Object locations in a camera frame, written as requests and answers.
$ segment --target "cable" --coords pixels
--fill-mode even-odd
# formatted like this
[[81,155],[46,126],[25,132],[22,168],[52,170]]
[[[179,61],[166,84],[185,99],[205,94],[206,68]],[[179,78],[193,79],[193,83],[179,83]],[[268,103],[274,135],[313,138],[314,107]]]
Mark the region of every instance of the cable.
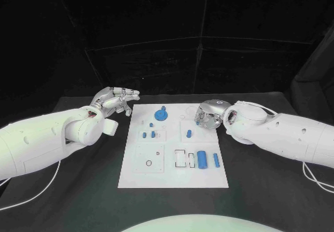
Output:
[[10,178],[8,178],[2,183],[0,183],[0,187],[3,186],[3,184],[10,180]]
[[258,107],[261,107],[261,108],[270,110],[270,111],[277,115],[277,112],[275,112],[274,110],[268,109],[265,106],[262,106],[262,105],[259,105],[259,104],[257,104],[257,103],[254,103],[254,102],[238,101],[236,104],[249,104],[249,105],[255,105],[255,106],[258,106]]
[[[307,169],[308,169],[308,171],[310,171],[310,174],[311,174],[311,176],[313,176],[313,179],[308,177],[308,175],[307,175],[307,173],[306,173],[306,167],[307,167]],[[327,192],[334,193],[334,191],[330,191],[329,189],[326,189],[326,188],[323,187],[323,185],[326,185],[326,186],[329,186],[329,187],[331,187],[331,188],[334,188],[334,186],[331,186],[331,185],[329,185],[329,184],[326,184],[326,183],[323,183],[323,182],[320,182],[320,181],[317,180],[317,178],[316,178],[316,176],[314,176],[314,174],[313,174],[313,172],[311,172],[311,170],[310,170],[310,168],[308,168],[306,162],[303,162],[303,172],[304,172],[306,177],[307,177],[311,181],[314,181],[314,182],[318,184],[318,186],[320,186]]]
[[49,184],[46,185],[45,189],[42,190],[42,192],[41,192],[32,199],[29,199],[28,201],[22,202],[22,203],[19,203],[19,204],[15,204],[15,205],[12,205],[12,206],[8,206],[8,207],[5,207],[5,208],[0,208],[0,211],[5,210],[5,209],[13,208],[13,207],[16,207],[16,206],[19,206],[19,205],[22,205],[22,204],[26,204],[28,202],[31,202],[31,201],[45,192],[45,190],[49,188],[49,186],[51,186],[51,184],[52,184],[52,181],[54,181],[55,178],[56,178],[59,166],[61,166],[61,161],[59,161],[59,163],[58,163],[58,169],[56,169],[55,175],[54,175],[54,177],[52,177],[52,179],[51,179]]

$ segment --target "dark background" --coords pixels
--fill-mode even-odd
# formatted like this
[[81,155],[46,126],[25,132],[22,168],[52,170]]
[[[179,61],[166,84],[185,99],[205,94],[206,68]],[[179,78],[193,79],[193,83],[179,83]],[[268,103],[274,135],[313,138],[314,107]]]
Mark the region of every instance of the dark background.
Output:
[[[327,0],[3,0],[0,126],[107,86],[143,95],[281,91],[291,101],[293,79],[333,20]],[[317,91],[306,89],[310,101]]]

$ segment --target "black table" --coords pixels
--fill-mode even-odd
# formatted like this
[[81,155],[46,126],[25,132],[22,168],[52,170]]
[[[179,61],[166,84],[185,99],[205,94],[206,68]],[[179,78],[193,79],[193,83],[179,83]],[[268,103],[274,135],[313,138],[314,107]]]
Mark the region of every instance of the black table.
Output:
[[[221,99],[257,102],[287,114],[294,109],[280,92],[215,95],[143,96],[133,104],[200,103]],[[92,97],[61,98],[56,111],[88,105]],[[44,195],[28,204],[0,211],[2,231],[118,232],[133,225],[180,214],[216,214],[242,218],[287,232],[334,231],[334,195],[303,175],[301,162],[255,145],[244,145],[218,129],[229,188],[118,189],[130,117],[114,137],[62,160],[58,177]],[[28,200],[45,188],[56,164],[12,179],[0,206]],[[310,165],[323,181],[334,180],[331,168]]]

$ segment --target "blue small part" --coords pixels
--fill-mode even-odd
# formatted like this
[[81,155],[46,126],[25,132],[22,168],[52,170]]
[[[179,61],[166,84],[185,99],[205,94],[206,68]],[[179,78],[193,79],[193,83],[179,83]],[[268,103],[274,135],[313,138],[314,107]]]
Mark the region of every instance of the blue small part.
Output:
[[208,168],[208,154],[205,151],[198,151],[198,161],[199,161],[199,168]]
[[192,137],[192,130],[187,131],[187,138]]
[[164,121],[169,117],[166,106],[162,107],[162,110],[159,110],[154,114],[154,117],[159,121]]
[[219,160],[218,160],[218,153],[213,154],[213,159],[215,159],[216,168],[221,168]]

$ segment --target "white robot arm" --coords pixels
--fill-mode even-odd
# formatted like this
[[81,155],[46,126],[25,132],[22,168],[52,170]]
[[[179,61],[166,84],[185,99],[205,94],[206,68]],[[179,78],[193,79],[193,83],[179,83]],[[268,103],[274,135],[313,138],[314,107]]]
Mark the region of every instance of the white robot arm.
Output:
[[0,180],[32,173],[92,145],[103,133],[114,135],[118,123],[105,119],[114,112],[131,115],[127,101],[140,92],[107,87],[90,106],[9,124],[0,129]]
[[255,144],[264,150],[290,159],[303,161],[313,180],[323,189],[334,186],[318,182],[306,162],[334,168],[334,127],[313,119],[278,114],[264,106],[245,101],[231,105],[222,100],[205,101],[198,109],[196,124],[215,129],[223,123],[226,134],[244,144]]

